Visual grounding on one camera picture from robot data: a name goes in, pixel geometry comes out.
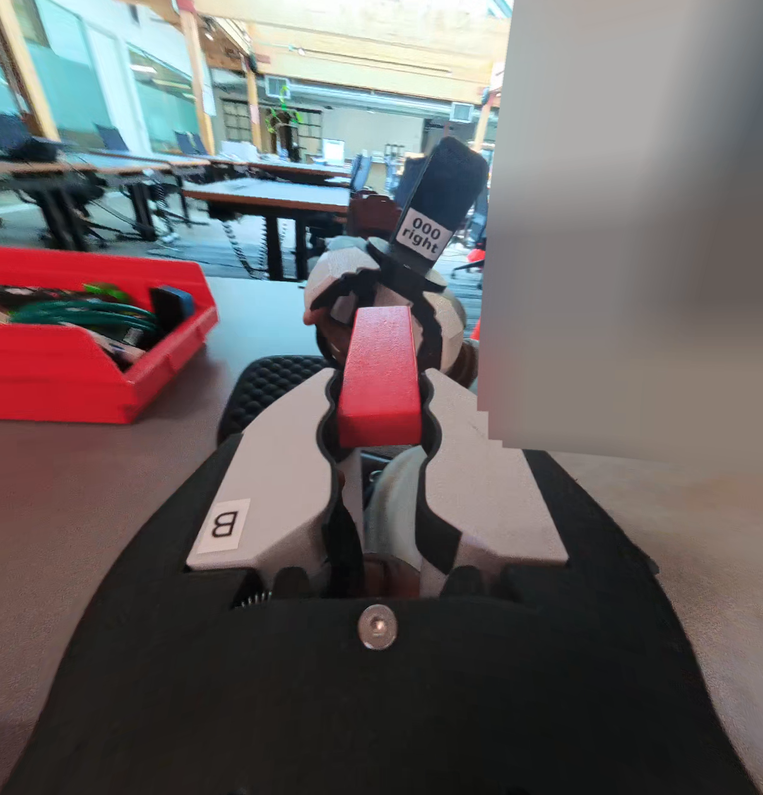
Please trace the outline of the dark brown wooden chair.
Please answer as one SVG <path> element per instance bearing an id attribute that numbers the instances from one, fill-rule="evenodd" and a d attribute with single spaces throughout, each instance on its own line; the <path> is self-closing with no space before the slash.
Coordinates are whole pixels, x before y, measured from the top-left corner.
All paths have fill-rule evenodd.
<path id="1" fill-rule="evenodd" d="M 345 234 L 388 242 L 397 228 L 401 213 L 401 208 L 389 196 L 363 189 L 351 195 Z"/>

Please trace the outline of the black block with blue edge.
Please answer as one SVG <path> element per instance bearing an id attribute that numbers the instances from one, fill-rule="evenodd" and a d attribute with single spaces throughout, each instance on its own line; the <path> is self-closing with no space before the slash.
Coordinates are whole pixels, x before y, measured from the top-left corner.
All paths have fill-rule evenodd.
<path id="1" fill-rule="evenodd" d="M 160 339 L 173 333 L 195 314 L 194 297 L 177 287 L 170 285 L 151 287 L 148 296 Z"/>

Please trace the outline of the wooden desk with black legs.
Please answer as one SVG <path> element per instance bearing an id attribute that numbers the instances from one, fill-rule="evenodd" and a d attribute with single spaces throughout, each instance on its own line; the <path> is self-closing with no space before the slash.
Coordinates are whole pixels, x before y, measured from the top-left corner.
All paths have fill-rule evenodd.
<path id="1" fill-rule="evenodd" d="M 265 266 L 244 263 L 251 275 L 261 271 L 270 281 L 284 281 L 284 260 L 279 221 L 295 223 L 296 280 L 308 278 L 307 227 L 316 214 L 342 218 L 349 208 L 347 188 L 297 184 L 284 181 L 242 177 L 230 181 L 190 185 L 182 190 L 188 200 L 206 205 L 209 217 L 221 223 L 226 234 L 233 233 L 231 223 L 245 216 L 257 217 L 264 223 Z"/>

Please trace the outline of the red swivel chair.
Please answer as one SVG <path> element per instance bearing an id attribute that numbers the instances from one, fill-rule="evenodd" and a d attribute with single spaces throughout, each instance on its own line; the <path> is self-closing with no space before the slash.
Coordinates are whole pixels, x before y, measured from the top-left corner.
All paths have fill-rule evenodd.
<path id="1" fill-rule="evenodd" d="M 466 255 L 466 262 L 456 266 L 450 273 L 450 278 L 455 280 L 470 274 L 477 275 L 476 289 L 482 291 L 484 285 L 484 269 L 486 265 L 486 250 L 476 247 Z"/>

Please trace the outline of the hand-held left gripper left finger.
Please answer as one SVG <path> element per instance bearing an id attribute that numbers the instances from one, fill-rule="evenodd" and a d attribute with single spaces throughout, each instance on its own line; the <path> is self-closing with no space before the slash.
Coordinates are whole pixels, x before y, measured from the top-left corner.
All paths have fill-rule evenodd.
<path id="1" fill-rule="evenodd" d="M 336 376 L 335 369 L 322 369 L 244 429 L 188 553 L 188 569 L 321 571 L 324 528 L 343 502 L 325 440 Z"/>

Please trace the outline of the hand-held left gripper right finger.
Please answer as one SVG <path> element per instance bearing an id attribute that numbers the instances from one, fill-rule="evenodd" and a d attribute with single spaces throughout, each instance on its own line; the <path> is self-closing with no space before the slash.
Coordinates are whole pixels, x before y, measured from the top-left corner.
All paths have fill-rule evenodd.
<path id="1" fill-rule="evenodd" d="M 427 568 L 563 567 L 568 553 L 525 454 L 489 439 L 477 397 L 436 369 L 423 398 L 416 548 Z"/>

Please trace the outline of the red plastic storage bin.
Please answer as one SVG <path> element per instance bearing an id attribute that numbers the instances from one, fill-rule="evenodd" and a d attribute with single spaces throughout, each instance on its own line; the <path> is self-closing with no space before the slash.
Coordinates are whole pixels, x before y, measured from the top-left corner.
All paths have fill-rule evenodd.
<path id="1" fill-rule="evenodd" d="M 150 289 L 173 287 L 195 311 L 127 371 L 81 328 L 0 323 L 0 420 L 130 424 L 201 351 L 217 324 L 199 264 L 0 246 L 0 284 L 80 289 L 114 284 L 149 309 Z"/>

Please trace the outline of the person's right hand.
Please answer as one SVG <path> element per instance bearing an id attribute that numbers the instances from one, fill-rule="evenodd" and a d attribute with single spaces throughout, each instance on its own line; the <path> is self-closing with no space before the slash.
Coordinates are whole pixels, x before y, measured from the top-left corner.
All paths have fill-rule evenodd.
<path id="1" fill-rule="evenodd" d="M 475 340 L 464 340 L 446 376 L 463 388 L 472 391 L 478 376 L 479 351 Z"/>

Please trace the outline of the green potted plant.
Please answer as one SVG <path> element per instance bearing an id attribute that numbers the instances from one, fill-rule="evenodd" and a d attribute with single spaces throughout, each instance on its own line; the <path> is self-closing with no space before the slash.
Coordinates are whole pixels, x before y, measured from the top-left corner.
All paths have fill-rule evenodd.
<path id="1" fill-rule="evenodd" d="M 273 151 L 278 157 L 293 163 L 301 162 L 299 124 L 301 118 L 289 105 L 291 88 L 285 83 L 279 89 L 278 106 L 267 109 L 266 127 Z"/>

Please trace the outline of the long wooden desk row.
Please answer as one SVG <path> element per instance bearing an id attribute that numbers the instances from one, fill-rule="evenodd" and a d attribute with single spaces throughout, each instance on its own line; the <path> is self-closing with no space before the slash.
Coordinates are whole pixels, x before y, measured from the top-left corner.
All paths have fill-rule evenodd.
<path id="1" fill-rule="evenodd" d="M 53 162 L 0 159 L 0 193 L 16 193 L 35 200 L 48 231 L 51 245 L 62 251 L 88 252 L 91 238 L 100 246 L 98 234 L 107 231 L 117 239 L 155 243 L 159 231 L 150 205 L 151 186 L 167 186 L 183 194 L 185 179 L 207 176 L 208 160 L 202 157 L 167 155 L 160 159 L 134 157 L 104 151 L 70 152 Z M 125 189 L 132 217 L 124 221 L 130 232 L 95 224 L 79 211 L 72 192 L 103 193 Z"/>

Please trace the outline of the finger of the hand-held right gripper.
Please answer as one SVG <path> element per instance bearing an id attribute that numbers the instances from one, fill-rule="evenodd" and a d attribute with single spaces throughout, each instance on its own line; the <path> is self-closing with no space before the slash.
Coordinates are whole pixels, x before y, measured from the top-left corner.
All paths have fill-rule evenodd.
<path id="1" fill-rule="evenodd" d="M 424 292 L 412 304 L 413 337 L 421 372 L 449 371 L 465 339 L 466 313 L 449 289 Z"/>
<path id="2" fill-rule="evenodd" d="M 349 238 L 351 246 L 327 249 L 317 260 L 304 288 L 304 309 L 328 317 L 348 332 L 360 308 L 376 302 L 380 266 L 367 252 L 367 242 Z"/>

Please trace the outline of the red rectangular block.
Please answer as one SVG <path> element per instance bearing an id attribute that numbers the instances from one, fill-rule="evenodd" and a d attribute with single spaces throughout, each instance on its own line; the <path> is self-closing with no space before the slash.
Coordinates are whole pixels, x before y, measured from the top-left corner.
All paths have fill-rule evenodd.
<path id="1" fill-rule="evenodd" d="M 357 311 L 337 403 L 342 447 L 420 442 L 422 402 L 411 315 L 405 306 Z"/>

